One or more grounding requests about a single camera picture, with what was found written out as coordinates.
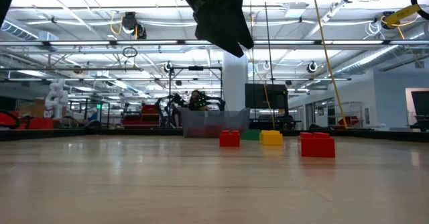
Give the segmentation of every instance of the plastic bin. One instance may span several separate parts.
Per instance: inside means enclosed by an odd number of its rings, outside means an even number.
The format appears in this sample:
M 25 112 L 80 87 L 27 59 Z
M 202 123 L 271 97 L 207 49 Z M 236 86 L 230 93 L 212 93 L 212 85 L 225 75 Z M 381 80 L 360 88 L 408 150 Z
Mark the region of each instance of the plastic bin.
M 184 137 L 219 137 L 222 131 L 249 129 L 250 109 L 241 111 L 191 111 L 181 109 Z

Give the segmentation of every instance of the red block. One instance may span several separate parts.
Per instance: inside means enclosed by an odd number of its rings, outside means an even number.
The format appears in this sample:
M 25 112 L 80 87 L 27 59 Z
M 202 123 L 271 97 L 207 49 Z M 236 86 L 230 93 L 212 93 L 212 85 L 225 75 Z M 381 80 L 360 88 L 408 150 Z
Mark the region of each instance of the red block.
M 313 133 L 302 132 L 300 133 L 301 138 L 313 138 Z
M 335 141 L 323 135 L 322 138 L 301 138 L 302 157 L 335 158 Z
M 29 129 L 53 129 L 54 120 L 50 118 L 33 118 L 29 123 Z
M 314 138 L 330 138 L 329 133 L 314 133 Z
M 240 147 L 240 133 L 238 131 L 222 131 L 219 137 L 219 147 Z

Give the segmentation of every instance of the toy block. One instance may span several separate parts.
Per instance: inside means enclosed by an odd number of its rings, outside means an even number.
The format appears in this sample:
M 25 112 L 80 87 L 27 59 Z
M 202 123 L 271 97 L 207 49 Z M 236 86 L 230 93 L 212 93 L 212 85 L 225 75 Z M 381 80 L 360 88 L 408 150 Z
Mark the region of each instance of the toy block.
M 314 138 L 330 138 L 329 133 L 314 133 Z
M 241 139 L 258 141 L 260 133 L 261 133 L 261 130 L 256 130 L 256 129 L 247 130 L 241 134 Z
M 219 147 L 240 147 L 238 131 L 222 131 L 219 137 Z
M 283 146 L 283 135 L 279 131 L 262 131 L 262 145 Z
M 262 130 L 260 133 L 259 133 L 259 143 L 263 143 L 263 135 L 264 135 L 264 133 L 268 133 L 269 132 L 269 130 Z
M 315 133 L 313 137 L 298 137 L 302 157 L 335 158 L 335 140 L 327 133 Z

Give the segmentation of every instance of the wooden floor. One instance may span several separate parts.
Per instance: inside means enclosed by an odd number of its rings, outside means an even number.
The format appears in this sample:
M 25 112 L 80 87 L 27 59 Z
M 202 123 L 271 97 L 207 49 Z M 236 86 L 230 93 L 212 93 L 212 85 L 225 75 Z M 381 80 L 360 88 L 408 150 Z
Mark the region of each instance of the wooden floor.
M 429 145 L 336 138 L 335 160 L 216 139 L 0 142 L 0 223 L 429 223 Z

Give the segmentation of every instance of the column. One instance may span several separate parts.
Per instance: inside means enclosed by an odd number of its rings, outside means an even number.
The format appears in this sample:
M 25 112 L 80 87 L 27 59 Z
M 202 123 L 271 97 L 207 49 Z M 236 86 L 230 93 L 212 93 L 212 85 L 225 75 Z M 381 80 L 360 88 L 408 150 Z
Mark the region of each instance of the column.
M 223 53 L 223 99 L 228 111 L 245 108 L 245 84 L 247 83 L 247 55 L 238 58 L 228 52 Z

